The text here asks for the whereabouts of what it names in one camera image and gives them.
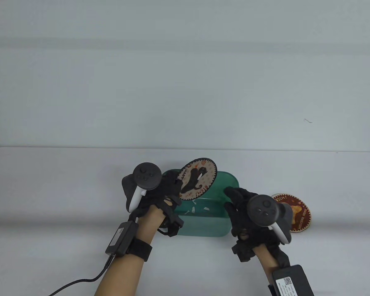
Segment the person's left hand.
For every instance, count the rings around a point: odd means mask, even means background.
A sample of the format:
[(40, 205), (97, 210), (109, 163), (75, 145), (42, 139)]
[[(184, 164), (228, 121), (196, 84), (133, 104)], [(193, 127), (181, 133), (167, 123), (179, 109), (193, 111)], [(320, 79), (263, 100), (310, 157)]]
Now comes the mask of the person's left hand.
[(142, 222), (150, 220), (147, 216), (155, 215), (157, 231), (169, 237), (176, 236), (184, 224), (175, 213), (175, 209), (182, 203), (179, 197), (182, 184), (182, 181), (177, 178), (177, 172), (165, 173), (157, 188), (147, 191), (141, 198), (128, 220), (141, 225)]

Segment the person's right hand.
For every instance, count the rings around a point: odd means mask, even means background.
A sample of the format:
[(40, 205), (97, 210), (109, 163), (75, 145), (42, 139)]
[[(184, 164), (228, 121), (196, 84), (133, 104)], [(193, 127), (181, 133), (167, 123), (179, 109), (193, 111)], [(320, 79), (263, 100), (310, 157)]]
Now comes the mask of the person's right hand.
[(230, 199), (230, 202), (224, 204), (224, 208), (231, 220), (231, 233), (237, 237), (232, 251), (238, 256), (240, 262), (250, 261), (256, 255), (253, 249), (265, 245), (280, 268), (289, 267), (289, 258), (281, 251), (279, 247), (281, 241), (274, 231), (268, 227), (258, 226), (248, 216), (247, 204), (251, 198), (257, 196), (257, 193), (243, 188), (226, 187), (224, 194)]

